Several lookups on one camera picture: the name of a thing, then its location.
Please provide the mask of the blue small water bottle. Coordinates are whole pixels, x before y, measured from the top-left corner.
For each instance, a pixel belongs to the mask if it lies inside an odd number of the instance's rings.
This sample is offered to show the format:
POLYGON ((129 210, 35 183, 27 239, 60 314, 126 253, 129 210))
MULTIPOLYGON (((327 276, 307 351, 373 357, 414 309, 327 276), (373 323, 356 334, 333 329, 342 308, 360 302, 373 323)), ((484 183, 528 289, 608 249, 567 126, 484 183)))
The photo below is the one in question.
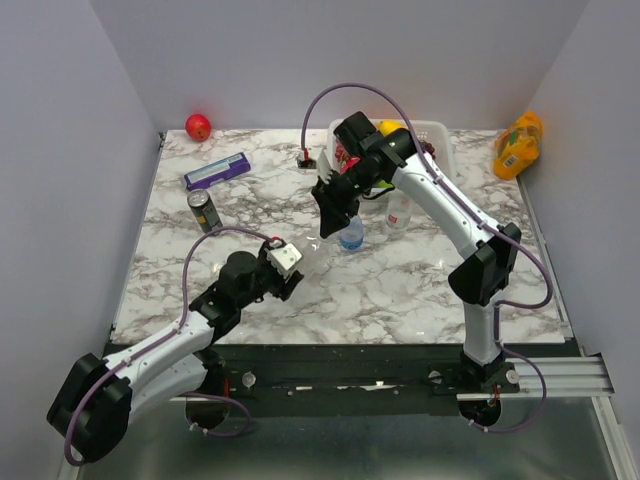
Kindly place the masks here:
POLYGON ((359 216, 350 219, 349 225, 339 232, 340 245, 347 251, 359 249, 364 241, 364 228, 359 216))

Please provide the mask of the clear red-label water bottle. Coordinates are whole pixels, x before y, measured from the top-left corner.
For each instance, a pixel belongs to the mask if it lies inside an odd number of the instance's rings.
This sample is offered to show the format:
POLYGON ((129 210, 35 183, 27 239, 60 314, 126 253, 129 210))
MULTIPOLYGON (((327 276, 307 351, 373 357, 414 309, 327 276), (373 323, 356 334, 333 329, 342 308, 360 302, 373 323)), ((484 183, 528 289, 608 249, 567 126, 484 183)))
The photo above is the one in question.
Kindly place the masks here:
POLYGON ((389 198, 385 214, 387 232, 392 237, 403 236, 410 224, 413 202, 402 192, 393 192, 389 198))

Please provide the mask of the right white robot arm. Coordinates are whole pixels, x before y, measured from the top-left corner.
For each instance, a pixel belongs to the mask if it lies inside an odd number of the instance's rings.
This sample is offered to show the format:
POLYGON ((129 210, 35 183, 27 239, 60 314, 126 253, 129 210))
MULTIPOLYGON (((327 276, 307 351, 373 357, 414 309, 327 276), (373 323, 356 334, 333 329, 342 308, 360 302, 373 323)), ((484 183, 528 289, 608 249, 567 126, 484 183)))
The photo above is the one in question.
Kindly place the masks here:
POLYGON ((333 135, 358 161, 344 173, 329 172, 312 189, 321 237, 346 228, 358 213, 360 197, 379 181, 392 184, 419 206, 463 260, 448 277, 464 308, 463 352, 470 361, 461 365, 460 379, 471 391, 485 390, 496 380, 492 363, 500 355, 493 308, 509 283, 520 229, 513 223, 500 225, 478 209, 436 168, 410 130, 399 128, 383 135, 356 112, 338 124, 333 135))

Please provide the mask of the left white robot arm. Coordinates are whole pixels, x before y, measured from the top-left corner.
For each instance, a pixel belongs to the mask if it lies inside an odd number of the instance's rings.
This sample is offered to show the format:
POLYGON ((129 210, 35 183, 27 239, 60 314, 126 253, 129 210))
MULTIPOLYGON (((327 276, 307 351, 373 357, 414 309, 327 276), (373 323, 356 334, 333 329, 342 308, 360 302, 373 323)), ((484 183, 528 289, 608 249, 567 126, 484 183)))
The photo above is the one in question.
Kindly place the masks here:
POLYGON ((93 463, 124 437, 142 411, 173 396, 214 393, 220 368, 200 353, 234 329, 247 306, 289 299, 303 280, 305 256, 293 243, 267 240, 258 254, 229 255, 217 280, 169 326, 104 358, 88 353, 71 367, 46 415, 64 438, 73 466, 93 463))

